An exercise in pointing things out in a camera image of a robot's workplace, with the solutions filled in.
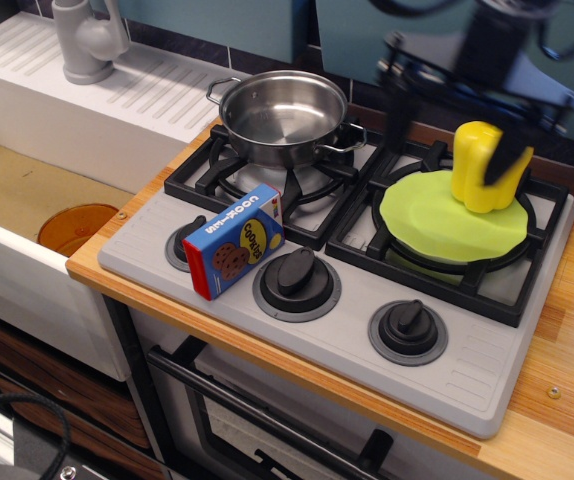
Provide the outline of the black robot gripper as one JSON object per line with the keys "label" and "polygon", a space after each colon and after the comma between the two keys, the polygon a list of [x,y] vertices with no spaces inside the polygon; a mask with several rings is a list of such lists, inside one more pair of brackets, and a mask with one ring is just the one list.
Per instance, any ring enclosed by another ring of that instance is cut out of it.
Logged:
{"label": "black robot gripper", "polygon": [[542,72],[523,51],[533,22],[511,14],[474,14],[463,32],[392,32],[378,81],[387,97],[386,148],[400,153],[418,98],[485,120],[501,137],[484,172],[496,184],[542,133],[574,112],[574,91]]}

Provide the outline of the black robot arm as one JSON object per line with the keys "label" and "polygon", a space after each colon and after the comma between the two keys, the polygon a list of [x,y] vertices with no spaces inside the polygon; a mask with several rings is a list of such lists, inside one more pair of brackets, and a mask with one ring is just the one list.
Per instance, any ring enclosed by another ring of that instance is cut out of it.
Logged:
{"label": "black robot arm", "polygon": [[539,70],[524,51],[530,33],[537,32],[547,57],[574,56],[574,44],[563,52],[545,45],[558,6],[479,1],[462,32],[389,33],[389,55],[379,64],[387,107],[385,148],[402,151],[421,103],[452,108],[500,129],[483,177],[485,185],[498,183],[541,133],[561,131],[562,120],[574,111],[574,91]]}

